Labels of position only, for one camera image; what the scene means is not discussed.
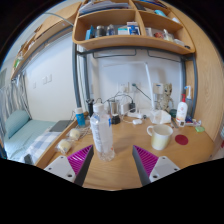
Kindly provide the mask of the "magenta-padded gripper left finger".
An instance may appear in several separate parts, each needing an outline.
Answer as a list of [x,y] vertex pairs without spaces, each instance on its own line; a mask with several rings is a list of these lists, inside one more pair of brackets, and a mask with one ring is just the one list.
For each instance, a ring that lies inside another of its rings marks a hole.
[[59,156],[45,168],[45,171],[82,186],[93,155],[93,146],[89,145],[68,157]]

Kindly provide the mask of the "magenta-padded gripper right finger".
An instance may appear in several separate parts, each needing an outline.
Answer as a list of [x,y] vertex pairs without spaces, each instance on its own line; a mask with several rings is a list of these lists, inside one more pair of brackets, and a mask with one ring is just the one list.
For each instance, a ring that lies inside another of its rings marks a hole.
[[132,155],[143,186],[180,170],[168,157],[157,157],[136,145],[133,146]]

